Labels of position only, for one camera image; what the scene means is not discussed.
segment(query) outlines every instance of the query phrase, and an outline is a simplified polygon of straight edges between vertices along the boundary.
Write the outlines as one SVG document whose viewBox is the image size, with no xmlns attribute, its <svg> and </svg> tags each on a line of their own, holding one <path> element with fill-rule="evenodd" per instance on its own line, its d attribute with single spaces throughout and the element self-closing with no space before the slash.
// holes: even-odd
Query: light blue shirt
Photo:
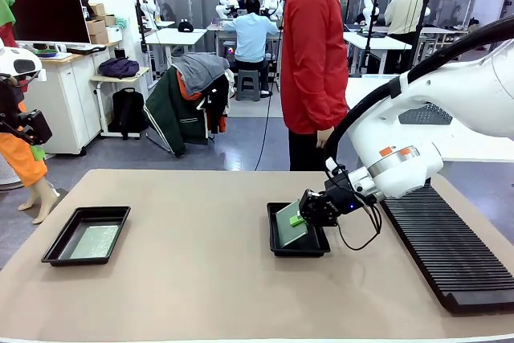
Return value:
<svg viewBox="0 0 514 343">
<path fill-rule="evenodd" d="M 223 23 L 223 30 L 235 31 L 238 36 L 235 58 L 241 62 L 258 63 L 266 54 L 266 34 L 278 34 L 275 23 L 255 13 L 239 16 Z"/>
</svg>

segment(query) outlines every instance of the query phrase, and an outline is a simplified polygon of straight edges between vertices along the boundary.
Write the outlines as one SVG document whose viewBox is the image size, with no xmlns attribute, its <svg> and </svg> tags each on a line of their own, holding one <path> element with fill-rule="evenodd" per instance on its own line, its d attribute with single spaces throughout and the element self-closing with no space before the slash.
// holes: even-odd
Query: monitor screen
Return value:
<svg viewBox="0 0 514 343">
<path fill-rule="evenodd" d="M 16 40 L 90 43 L 80 0 L 14 0 L 11 9 Z"/>
</svg>

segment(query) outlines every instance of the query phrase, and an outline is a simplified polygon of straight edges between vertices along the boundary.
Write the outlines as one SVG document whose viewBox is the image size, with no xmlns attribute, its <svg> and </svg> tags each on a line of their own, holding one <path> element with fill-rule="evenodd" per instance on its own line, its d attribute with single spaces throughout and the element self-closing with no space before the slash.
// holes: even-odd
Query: pile of clothes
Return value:
<svg viewBox="0 0 514 343">
<path fill-rule="evenodd" d="M 176 157 L 185 143 L 207 145 L 209 131 L 226 131 L 234 74 L 225 58 L 207 53 L 173 59 L 146 101 L 149 124 Z"/>
</svg>

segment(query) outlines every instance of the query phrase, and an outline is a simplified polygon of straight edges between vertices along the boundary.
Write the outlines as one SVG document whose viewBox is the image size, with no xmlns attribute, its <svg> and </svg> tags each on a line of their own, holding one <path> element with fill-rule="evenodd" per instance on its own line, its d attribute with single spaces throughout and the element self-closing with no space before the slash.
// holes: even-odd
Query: black pants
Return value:
<svg viewBox="0 0 514 343">
<path fill-rule="evenodd" d="M 289 169 L 292 172 L 318 172 L 324 170 L 324 149 L 316 147 L 316 134 L 295 134 L 289 130 Z"/>
<path fill-rule="evenodd" d="M 408 34 L 391 34 L 389 35 L 391 38 L 399 40 L 400 42 L 404 42 L 412 45 L 414 42 L 415 32 L 410 32 Z M 402 60 L 400 61 L 400 73 L 409 70 L 409 60 L 410 60 L 410 50 L 405 51 L 388 51 L 387 59 L 385 60 L 384 74 L 394 74 L 397 71 L 398 60 L 400 59 L 400 55 L 402 56 Z"/>
<path fill-rule="evenodd" d="M 267 77 L 269 74 L 269 64 L 267 60 L 263 60 L 261 62 L 252 63 L 252 62 L 241 62 L 240 60 L 235 60 L 235 64 L 239 70 L 257 70 L 259 72 L 259 83 L 260 89 L 264 91 L 269 91 L 269 85 L 267 83 Z"/>
</svg>

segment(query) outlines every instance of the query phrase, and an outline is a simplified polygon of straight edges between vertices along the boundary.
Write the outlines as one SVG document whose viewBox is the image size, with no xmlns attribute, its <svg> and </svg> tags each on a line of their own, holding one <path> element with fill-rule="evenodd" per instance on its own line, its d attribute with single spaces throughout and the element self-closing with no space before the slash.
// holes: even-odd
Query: beige shirt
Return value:
<svg viewBox="0 0 514 343">
<path fill-rule="evenodd" d="M 388 34 L 407 34 L 416 31 L 423 0 L 391 0 L 385 10 L 385 24 L 390 25 Z"/>
</svg>

